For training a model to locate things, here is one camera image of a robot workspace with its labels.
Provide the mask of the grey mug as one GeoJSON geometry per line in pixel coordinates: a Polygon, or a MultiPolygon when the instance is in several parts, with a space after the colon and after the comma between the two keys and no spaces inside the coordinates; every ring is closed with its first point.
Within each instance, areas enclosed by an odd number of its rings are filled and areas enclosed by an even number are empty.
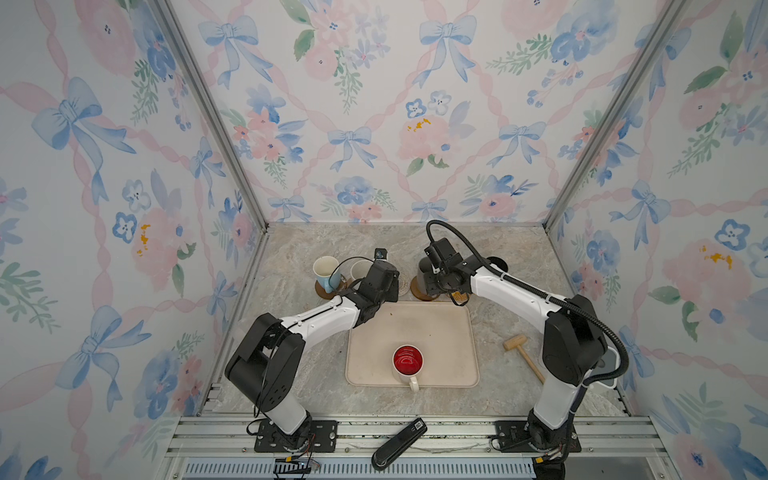
{"type": "Polygon", "coordinates": [[[423,257],[418,262],[418,271],[415,277],[415,289],[422,297],[432,297],[429,293],[428,276],[433,274],[433,266],[428,257],[423,257]]]}

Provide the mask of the plain round wooden coaster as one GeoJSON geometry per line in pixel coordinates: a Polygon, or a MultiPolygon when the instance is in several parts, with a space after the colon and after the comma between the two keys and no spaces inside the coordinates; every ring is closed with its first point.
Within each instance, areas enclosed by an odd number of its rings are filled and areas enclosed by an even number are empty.
{"type": "Polygon", "coordinates": [[[410,283],[410,291],[415,298],[426,302],[434,301],[442,294],[433,282],[420,276],[413,277],[410,283]]]}

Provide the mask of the black mug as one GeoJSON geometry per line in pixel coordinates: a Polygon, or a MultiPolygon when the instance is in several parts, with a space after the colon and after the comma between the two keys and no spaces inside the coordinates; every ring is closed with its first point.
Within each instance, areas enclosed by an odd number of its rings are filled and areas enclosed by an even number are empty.
{"type": "Polygon", "coordinates": [[[509,271],[508,264],[505,260],[496,257],[496,256],[489,256],[487,258],[488,262],[493,265],[497,270],[500,270],[504,273],[507,273],[509,271]]]}

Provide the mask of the light blue mug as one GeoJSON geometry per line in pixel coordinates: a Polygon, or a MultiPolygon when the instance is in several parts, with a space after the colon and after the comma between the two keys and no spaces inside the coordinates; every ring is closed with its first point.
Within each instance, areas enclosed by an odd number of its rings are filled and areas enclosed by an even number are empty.
{"type": "Polygon", "coordinates": [[[322,256],[316,259],[312,269],[316,282],[326,294],[335,292],[341,285],[340,261],[333,256],[322,256]]]}

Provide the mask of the multicolour woven rope coaster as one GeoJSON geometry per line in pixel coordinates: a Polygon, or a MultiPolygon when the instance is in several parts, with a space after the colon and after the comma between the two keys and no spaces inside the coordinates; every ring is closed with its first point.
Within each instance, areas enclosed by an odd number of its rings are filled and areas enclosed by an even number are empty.
{"type": "Polygon", "coordinates": [[[410,284],[411,284],[410,277],[401,276],[398,279],[398,294],[400,298],[404,298],[410,294],[410,284]]]}

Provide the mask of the yellow mug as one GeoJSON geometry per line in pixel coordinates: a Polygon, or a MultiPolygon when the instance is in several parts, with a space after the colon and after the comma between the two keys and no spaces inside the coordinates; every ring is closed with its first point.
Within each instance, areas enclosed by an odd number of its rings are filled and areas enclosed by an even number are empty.
{"type": "Polygon", "coordinates": [[[466,304],[469,301],[470,295],[461,292],[452,292],[451,298],[457,304],[466,304]]]}

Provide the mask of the scratched dark wooden coaster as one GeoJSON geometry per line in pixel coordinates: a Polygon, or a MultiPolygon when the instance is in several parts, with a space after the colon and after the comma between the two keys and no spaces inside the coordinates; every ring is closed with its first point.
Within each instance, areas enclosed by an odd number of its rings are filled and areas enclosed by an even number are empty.
{"type": "Polygon", "coordinates": [[[316,281],[314,284],[315,293],[324,300],[331,300],[333,297],[340,294],[341,291],[346,288],[346,286],[347,280],[345,277],[341,277],[339,286],[331,292],[326,292],[325,288],[318,281],[316,281]]]}

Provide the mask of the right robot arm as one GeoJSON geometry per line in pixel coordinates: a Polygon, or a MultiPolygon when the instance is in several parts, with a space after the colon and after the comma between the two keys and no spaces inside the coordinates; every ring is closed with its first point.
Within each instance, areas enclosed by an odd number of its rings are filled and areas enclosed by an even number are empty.
{"type": "Polygon", "coordinates": [[[447,295],[490,300],[542,333],[546,375],[528,414],[524,438],[546,461],[563,461],[570,453],[574,419],[587,390],[627,372],[627,349],[597,318],[586,297],[561,297],[537,288],[502,271],[472,244],[467,247],[471,255],[465,258],[448,239],[431,239],[420,263],[426,268],[425,286],[447,295]]]}

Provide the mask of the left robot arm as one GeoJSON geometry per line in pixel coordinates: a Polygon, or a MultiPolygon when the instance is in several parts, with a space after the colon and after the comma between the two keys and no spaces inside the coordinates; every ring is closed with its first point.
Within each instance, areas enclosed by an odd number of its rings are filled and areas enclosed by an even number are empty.
{"type": "Polygon", "coordinates": [[[256,318],[225,367],[225,377],[282,433],[295,435],[310,414],[291,393],[303,355],[371,320],[399,296],[399,271],[376,260],[366,276],[327,303],[294,316],[256,318]]]}

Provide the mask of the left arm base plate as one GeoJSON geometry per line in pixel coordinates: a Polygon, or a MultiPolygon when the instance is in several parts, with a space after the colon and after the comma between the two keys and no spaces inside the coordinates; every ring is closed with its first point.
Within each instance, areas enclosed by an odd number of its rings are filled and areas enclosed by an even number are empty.
{"type": "Polygon", "coordinates": [[[333,453],[338,439],[339,422],[306,420],[293,434],[286,434],[272,421],[262,421],[255,435],[256,453],[333,453]]]}

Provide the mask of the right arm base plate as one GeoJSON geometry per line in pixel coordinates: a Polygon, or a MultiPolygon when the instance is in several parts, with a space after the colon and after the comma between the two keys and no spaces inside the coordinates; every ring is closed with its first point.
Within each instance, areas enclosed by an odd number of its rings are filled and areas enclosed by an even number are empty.
{"type": "Polygon", "coordinates": [[[556,453],[565,445],[570,453],[582,451],[578,435],[568,422],[553,430],[538,420],[499,420],[494,429],[491,443],[502,453],[556,453]]]}

